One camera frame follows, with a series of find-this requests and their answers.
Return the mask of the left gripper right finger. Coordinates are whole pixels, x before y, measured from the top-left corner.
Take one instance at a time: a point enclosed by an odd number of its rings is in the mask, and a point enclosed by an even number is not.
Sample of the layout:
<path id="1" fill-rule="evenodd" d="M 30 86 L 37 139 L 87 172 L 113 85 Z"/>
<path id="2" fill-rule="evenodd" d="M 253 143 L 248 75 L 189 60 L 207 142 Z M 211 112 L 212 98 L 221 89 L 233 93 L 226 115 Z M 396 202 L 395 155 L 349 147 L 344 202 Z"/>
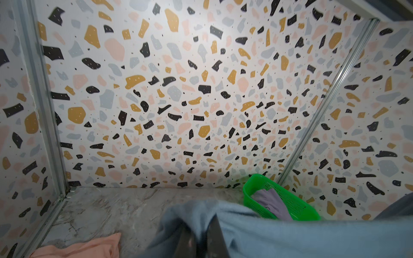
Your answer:
<path id="1" fill-rule="evenodd" d="M 230 258 L 217 215 L 206 231 L 206 258 Z"/>

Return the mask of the grey blue t shirt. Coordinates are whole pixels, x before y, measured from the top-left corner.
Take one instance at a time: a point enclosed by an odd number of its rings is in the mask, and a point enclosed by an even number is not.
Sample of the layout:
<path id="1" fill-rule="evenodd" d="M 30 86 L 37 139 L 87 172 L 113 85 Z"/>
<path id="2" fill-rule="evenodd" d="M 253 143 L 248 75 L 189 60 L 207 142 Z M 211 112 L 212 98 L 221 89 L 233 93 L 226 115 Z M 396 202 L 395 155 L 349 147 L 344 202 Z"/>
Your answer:
<path id="1" fill-rule="evenodd" d="M 170 207 L 144 258 L 171 258 L 182 229 L 207 254 L 207 230 L 217 218 L 220 249 L 231 258 L 410 258 L 413 255 L 413 196 L 408 194 L 372 221 L 282 221 L 260 218 L 239 204 L 194 200 Z"/>

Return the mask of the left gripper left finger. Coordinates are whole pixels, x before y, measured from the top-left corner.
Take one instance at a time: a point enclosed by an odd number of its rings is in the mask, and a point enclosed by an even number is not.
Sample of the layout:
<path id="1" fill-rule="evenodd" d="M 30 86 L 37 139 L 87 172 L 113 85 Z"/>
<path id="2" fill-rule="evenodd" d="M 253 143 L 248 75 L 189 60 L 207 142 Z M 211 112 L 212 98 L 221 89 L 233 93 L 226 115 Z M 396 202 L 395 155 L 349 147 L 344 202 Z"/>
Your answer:
<path id="1" fill-rule="evenodd" d="M 196 258 L 197 243 L 194 232 L 186 225 L 181 225 L 179 240 L 173 258 Z"/>

